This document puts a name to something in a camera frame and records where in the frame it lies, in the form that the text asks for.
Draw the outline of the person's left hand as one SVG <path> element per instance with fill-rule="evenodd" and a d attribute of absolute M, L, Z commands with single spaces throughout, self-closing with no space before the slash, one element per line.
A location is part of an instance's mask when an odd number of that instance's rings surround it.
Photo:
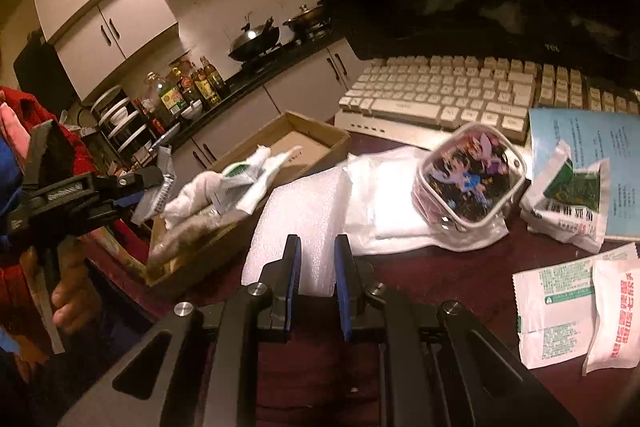
<path fill-rule="evenodd" d="M 88 251 L 85 242 L 75 237 L 67 237 L 58 245 L 61 280 L 51 293 L 51 303 L 55 307 L 53 323 L 65 335 L 74 335 L 89 324 L 101 311 L 101 299 L 89 279 L 85 265 Z M 29 248 L 20 258 L 26 280 L 32 282 L 38 272 L 37 256 L 34 248 Z M 32 339 L 41 336 L 44 328 L 36 311 L 34 300 L 30 301 L 22 314 L 21 335 Z"/>

